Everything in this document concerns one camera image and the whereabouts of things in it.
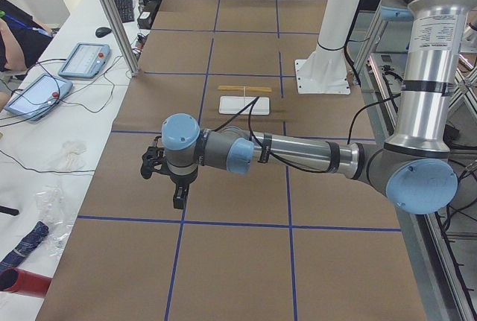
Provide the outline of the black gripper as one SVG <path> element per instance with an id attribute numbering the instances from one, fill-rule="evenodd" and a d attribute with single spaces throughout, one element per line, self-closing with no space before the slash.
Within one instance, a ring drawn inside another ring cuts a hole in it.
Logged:
<path id="1" fill-rule="evenodd" d="M 187 175 L 171 174 L 170 179 L 175 184 L 173 196 L 173 205 L 175 209 L 184 209 L 186 207 L 189 186 L 197 179 L 197 171 Z"/>

